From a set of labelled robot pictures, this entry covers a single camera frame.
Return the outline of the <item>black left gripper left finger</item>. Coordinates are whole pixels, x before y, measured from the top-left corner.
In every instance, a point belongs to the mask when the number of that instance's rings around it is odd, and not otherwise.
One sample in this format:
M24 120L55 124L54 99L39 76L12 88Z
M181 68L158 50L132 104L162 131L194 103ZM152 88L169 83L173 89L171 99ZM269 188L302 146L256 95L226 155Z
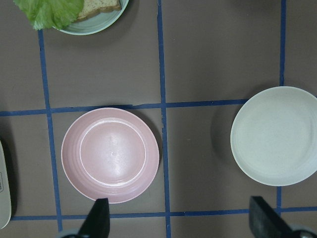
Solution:
M107 238L109 236L109 203L107 198L95 201L77 236L79 238Z

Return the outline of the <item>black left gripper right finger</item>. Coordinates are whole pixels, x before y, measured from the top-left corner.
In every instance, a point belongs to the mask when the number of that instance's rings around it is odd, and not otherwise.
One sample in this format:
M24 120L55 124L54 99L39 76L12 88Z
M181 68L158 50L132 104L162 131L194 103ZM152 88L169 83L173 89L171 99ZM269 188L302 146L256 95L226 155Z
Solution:
M261 196L249 200L249 228L255 238L295 238L293 230Z

